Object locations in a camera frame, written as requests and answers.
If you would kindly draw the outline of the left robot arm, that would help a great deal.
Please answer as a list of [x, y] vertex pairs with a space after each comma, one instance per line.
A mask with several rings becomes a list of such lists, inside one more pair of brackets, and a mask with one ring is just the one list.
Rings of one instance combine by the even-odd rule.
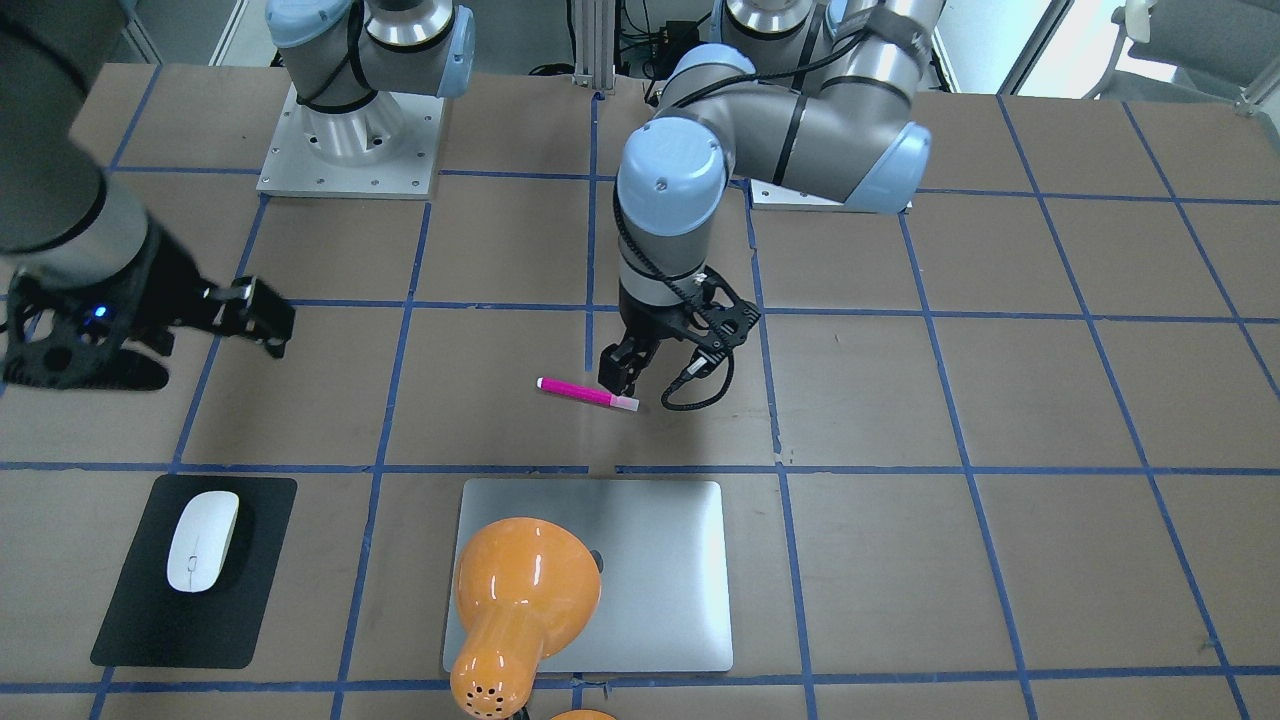
[[911, 118], [942, 1], [718, 1], [710, 42], [676, 64], [650, 120], [621, 154], [625, 333], [602, 351], [600, 384], [631, 396], [667, 340], [692, 345], [677, 391], [717, 369], [760, 319], [707, 263], [732, 178], [896, 214], [919, 188], [931, 132]]

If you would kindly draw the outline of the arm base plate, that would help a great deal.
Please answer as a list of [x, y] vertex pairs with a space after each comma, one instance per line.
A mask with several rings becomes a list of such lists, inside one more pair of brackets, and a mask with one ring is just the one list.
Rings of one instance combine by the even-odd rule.
[[796, 190], [787, 190], [762, 179], [749, 179], [748, 187], [751, 195], [751, 206], [767, 211], [890, 214], [890, 211], [883, 210], [850, 208], [844, 202], [836, 202]]
[[346, 114], [315, 111], [289, 88], [257, 190], [273, 197], [390, 199], [433, 195], [448, 102], [380, 92]]

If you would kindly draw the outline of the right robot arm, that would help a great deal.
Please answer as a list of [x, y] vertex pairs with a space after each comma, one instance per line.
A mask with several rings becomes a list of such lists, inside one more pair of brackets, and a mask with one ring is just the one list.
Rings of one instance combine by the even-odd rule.
[[[72, 137], [133, 1], [3, 4], [3, 260], [12, 383], [91, 382], [161, 355], [172, 329], [242, 337], [280, 357], [294, 309], [264, 281], [227, 287]], [[289, 73], [261, 188], [310, 181], [338, 193], [421, 193], [447, 99], [470, 85], [474, 13], [456, 1], [270, 1], [268, 32]]]

